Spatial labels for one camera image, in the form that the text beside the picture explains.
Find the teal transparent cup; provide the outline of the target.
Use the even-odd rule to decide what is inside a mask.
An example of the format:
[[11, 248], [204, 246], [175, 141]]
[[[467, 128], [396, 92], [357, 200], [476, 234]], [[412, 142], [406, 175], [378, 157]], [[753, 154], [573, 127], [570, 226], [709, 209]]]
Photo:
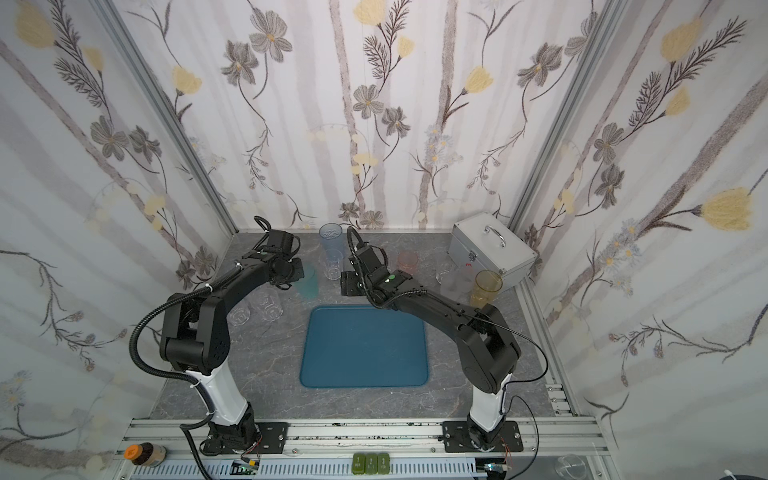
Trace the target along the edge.
[[293, 283], [299, 295], [306, 300], [314, 300], [319, 295], [316, 269], [312, 264], [303, 265], [303, 277]]

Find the blue transparent tall cup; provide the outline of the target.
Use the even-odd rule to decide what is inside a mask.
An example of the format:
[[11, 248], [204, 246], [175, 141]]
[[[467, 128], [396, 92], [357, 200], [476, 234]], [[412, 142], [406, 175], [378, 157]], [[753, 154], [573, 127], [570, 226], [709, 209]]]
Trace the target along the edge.
[[337, 223], [326, 223], [319, 229], [319, 236], [326, 258], [341, 261], [346, 249], [343, 227]]

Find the yellow transparent cup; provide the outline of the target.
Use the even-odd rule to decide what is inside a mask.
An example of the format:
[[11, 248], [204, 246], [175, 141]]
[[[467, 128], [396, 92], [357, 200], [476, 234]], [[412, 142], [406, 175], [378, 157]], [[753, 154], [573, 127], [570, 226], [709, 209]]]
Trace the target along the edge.
[[474, 285], [470, 293], [470, 305], [474, 308], [482, 308], [493, 302], [503, 287], [503, 278], [491, 270], [480, 271], [474, 279]]

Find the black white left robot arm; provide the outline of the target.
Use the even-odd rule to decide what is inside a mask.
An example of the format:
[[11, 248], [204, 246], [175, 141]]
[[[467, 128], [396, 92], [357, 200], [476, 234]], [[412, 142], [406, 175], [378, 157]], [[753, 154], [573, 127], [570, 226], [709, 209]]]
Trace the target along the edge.
[[257, 288], [289, 289], [304, 277], [298, 252], [301, 240], [270, 230], [235, 262], [235, 267], [198, 290], [194, 297], [168, 299], [160, 340], [160, 356], [197, 391], [206, 407], [209, 428], [198, 451], [207, 456], [240, 454], [262, 438], [251, 404], [239, 391], [228, 357], [228, 315]]

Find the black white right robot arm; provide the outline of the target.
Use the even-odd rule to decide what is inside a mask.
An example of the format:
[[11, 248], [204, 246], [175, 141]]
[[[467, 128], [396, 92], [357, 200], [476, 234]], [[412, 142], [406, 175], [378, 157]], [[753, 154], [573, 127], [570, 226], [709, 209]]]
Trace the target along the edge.
[[498, 308], [481, 308], [436, 293], [412, 275], [388, 269], [386, 252], [346, 229], [352, 272], [342, 275], [341, 294], [363, 296], [377, 309], [412, 315], [446, 335], [455, 345], [461, 371], [473, 386], [467, 434], [481, 451], [492, 449], [506, 419], [504, 386], [522, 356]]

